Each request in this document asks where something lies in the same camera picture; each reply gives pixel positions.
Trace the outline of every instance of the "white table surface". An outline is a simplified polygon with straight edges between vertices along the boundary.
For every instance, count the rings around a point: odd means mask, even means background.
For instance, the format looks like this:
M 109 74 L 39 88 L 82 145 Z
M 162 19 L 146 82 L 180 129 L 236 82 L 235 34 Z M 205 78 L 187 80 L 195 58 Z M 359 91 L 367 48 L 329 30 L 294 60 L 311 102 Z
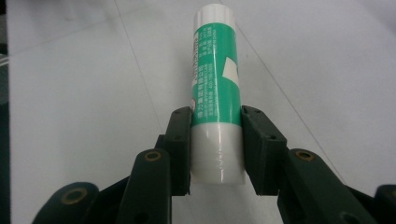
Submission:
M 222 0 L 237 20 L 243 105 L 290 148 L 373 195 L 396 182 L 396 2 Z M 192 20 L 218 1 L 9 0 L 13 223 L 57 189 L 104 189 L 189 105 Z M 282 223 L 276 197 L 191 186 L 173 223 Z

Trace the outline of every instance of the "white glue stick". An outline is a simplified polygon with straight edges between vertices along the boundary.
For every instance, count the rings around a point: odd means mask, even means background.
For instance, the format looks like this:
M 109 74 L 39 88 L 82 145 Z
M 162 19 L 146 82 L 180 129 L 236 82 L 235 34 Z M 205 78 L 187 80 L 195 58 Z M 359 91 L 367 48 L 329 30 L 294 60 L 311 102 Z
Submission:
M 235 19 L 224 5 L 207 5 L 194 20 L 191 123 L 192 182 L 243 184 Z

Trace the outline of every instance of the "green label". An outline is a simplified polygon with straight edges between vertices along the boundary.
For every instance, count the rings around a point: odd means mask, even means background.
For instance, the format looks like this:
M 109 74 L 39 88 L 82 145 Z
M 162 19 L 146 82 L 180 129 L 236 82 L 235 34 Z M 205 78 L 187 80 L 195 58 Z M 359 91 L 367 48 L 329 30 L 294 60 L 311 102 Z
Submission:
M 234 30 L 209 23 L 194 35 L 192 125 L 226 122 L 240 125 L 240 96 Z

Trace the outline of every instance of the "glue stick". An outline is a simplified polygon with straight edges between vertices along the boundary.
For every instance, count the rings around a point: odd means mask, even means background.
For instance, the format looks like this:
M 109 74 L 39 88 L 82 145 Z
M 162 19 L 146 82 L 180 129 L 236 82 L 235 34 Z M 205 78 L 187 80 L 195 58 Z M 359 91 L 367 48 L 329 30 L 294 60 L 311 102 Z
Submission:
M 243 184 L 235 19 L 226 6 L 201 8 L 194 19 L 192 182 Z

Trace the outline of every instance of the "glue stick cap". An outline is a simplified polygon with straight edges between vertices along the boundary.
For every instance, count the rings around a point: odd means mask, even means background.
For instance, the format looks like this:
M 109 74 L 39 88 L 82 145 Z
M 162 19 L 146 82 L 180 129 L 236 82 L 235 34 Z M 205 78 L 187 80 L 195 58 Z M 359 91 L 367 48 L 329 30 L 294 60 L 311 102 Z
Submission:
M 221 4 L 210 4 L 201 8 L 194 18 L 194 32 L 203 25 L 212 22 L 224 23 L 235 31 L 233 11 Z

